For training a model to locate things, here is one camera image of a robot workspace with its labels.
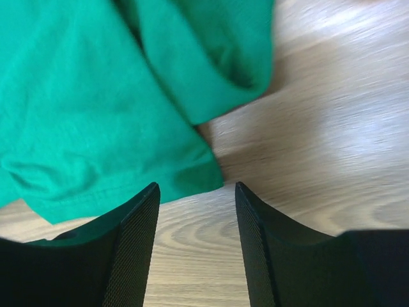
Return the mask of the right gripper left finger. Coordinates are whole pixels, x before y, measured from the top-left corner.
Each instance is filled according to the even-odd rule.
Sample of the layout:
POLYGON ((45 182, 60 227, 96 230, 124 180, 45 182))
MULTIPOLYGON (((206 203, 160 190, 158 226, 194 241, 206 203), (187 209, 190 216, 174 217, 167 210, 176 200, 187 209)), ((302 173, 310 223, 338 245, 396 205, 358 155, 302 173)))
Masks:
POLYGON ((1 305, 142 306, 159 205, 152 183, 54 239, 1 239, 1 305))

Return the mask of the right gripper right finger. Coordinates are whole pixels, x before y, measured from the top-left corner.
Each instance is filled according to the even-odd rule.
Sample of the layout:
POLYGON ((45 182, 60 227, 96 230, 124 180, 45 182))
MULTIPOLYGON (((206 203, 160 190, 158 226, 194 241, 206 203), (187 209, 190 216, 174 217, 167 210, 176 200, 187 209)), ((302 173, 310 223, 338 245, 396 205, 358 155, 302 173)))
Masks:
POLYGON ((333 237, 279 212, 241 182, 235 203, 251 306, 408 305, 408 230, 333 237))

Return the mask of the green t shirt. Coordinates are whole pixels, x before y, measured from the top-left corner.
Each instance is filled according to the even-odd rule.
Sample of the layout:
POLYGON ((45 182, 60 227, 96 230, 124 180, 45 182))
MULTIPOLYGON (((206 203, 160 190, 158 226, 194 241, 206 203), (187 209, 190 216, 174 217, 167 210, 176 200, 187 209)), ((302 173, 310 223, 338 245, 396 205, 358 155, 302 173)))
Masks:
POLYGON ((273 1, 2 1, 1 205, 99 216, 223 186, 196 127, 262 95, 273 1))

